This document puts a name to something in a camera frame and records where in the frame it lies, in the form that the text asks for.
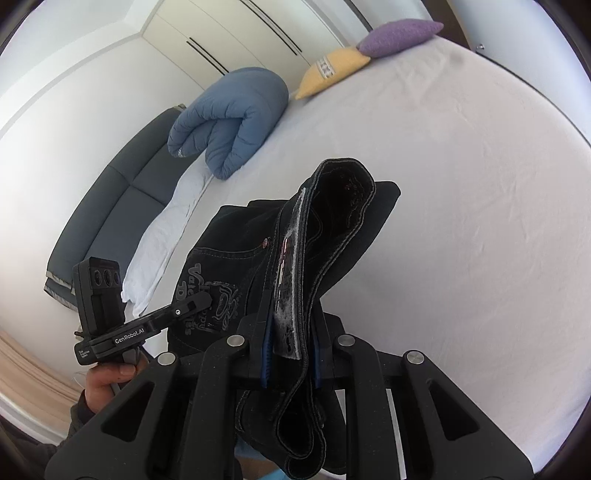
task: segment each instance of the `gray sofa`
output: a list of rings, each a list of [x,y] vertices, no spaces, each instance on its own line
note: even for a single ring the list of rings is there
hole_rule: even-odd
[[[172,198],[196,156],[174,158],[168,133],[184,105],[170,108],[134,136],[105,167],[61,233],[44,290],[76,310],[72,268],[88,257],[119,262],[121,277],[148,225]]]

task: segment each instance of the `bed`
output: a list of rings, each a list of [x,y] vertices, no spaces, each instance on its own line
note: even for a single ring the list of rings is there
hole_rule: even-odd
[[[330,157],[402,195],[325,311],[379,350],[425,352],[541,470],[591,394],[591,148],[534,89],[444,39],[293,102],[208,185],[147,311],[170,302],[221,205],[289,198]]]

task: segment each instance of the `sleeve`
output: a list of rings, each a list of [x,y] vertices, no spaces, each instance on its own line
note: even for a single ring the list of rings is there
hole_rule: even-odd
[[[68,436],[59,445],[51,445],[48,443],[35,444],[29,440],[15,438],[11,436],[11,440],[17,449],[26,458],[31,469],[40,478],[43,478],[45,468],[49,463],[51,457],[57,452],[64,443],[70,440],[78,430],[80,430],[95,414],[88,408],[86,404],[86,397],[84,392],[81,393],[78,403],[74,404],[70,409],[70,417],[72,422],[68,431]]]

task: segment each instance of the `jeans pocket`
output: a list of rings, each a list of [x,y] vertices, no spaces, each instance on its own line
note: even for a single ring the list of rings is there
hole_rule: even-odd
[[[203,247],[191,250],[173,301],[207,291],[212,306],[168,329],[168,341],[179,355],[204,351],[215,340],[236,332],[264,252],[262,245],[238,252]]]

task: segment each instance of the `wardrobe door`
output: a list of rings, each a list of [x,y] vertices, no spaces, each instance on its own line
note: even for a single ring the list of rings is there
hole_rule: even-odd
[[[343,47],[324,21],[302,0],[243,1],[267,17],[310,64]]]
[[[295,90],[308,67],[299,50],[245,0],[191,0]]]
[[[155,15],[144,38],[184,70],[204,90],[222,77],[222,72],[192,45],[181,32]]]
[[[158,16],[179,30],[222,72],[262,67],[232,34],[189,0],[166,0]]]

